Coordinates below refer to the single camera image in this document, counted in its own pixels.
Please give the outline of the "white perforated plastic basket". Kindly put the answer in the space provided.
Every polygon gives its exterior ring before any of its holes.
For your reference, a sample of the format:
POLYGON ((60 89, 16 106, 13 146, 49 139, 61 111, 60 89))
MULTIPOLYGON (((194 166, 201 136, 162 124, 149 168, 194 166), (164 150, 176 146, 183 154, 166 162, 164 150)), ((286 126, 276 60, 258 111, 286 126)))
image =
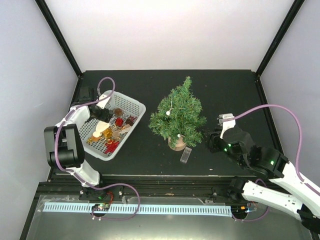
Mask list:
POLYGON ((124 145, 126 140, 129 138, 130 134, 133 132, 135 127, 138 125, 142 116, 146 112, 146 106, 141 102, 126 96, 120 92, 113 92, 110 101, 105 106, 106 109, 113 111, 113 117, 111 118, 109 128, 112 129, 112 137, 106 139, 103 134, 95 138, 92 136, 95 131, 96 125, 98 123, 97 119, 92 119, 91 121, 86 122, 79 130, 80 138, 83 143, 83 147, 86 153, 98 158, 102 161, 112 160, 116 154, 119 152, 121 147, 124 145), (114 114, 114 109, 120 108, 123 110, 121 116, 116 116, 114 114), (129 117, 134 117, 135 121, 133 126, 129 124, 126 125, 126 120, 129 117), (124 123, 121 127, 115 125, 115 120, 117 118, 122 118, 124 123), (105 154, 106 146, 105 143, 109 141, 118 141, 119 145, 114 153, 105 154))

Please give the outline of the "small green christmas tree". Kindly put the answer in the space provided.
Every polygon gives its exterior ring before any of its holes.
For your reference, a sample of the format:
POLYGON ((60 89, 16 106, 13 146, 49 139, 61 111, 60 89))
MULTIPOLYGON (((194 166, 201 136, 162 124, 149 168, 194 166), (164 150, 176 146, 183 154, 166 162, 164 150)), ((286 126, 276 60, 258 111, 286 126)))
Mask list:
POLYGON ((201 101, 191 90, 192 78, 187 76, 183 84, 173 88, 150 115, 148 127, 153 134, 168 141, 176 150, 181 147, 196 147, 202 142, 200 128, 207 118, 202 115, 201 101))

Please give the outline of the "red gift box ornament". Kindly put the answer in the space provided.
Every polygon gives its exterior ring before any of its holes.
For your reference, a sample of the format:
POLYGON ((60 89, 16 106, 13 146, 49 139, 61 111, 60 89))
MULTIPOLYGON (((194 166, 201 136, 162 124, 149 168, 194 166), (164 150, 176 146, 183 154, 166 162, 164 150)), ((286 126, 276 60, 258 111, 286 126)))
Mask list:
POLYGON ((123 124, 124 124, 124 120, 120 117, 118 117, 116 120, 115 120, 115 123, 114 123, 117 127, 121 127, 123 124))

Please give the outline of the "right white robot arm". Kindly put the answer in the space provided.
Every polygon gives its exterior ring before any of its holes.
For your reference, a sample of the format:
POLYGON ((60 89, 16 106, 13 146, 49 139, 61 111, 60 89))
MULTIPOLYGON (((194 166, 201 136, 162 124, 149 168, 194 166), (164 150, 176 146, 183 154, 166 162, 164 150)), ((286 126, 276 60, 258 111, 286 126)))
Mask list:
POLYGON ((314 192, 319 187, 308 180, 301 181, 295 166, 285 155, 274 148, 256 145, 251 135, 237 126, 227 130, 207 130, 203 136, 206 147, 212 153, 226 154, 243 170, 287 192, 282 193, 235 176, 225 191, 228 199, 235 203, 242 200, 262 203, 294 217, 305 228, 319 234, 320 197, 314 192))

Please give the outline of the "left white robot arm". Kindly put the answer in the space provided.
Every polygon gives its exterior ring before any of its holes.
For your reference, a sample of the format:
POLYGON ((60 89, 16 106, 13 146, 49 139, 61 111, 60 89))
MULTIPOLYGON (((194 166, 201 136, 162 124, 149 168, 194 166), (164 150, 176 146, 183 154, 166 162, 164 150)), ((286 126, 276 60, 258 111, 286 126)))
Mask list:
POLYGON ((96 101, 72 106, 68 114, 56 125, 44 129, 44 144, 48 165, 76 178, 97 200, 103 199, 108 192, 101 183, 101 174, 85 160, 85 149, 79 129, 91 117, 106 114, 105 105, 114 90, 102 94, 96 101))

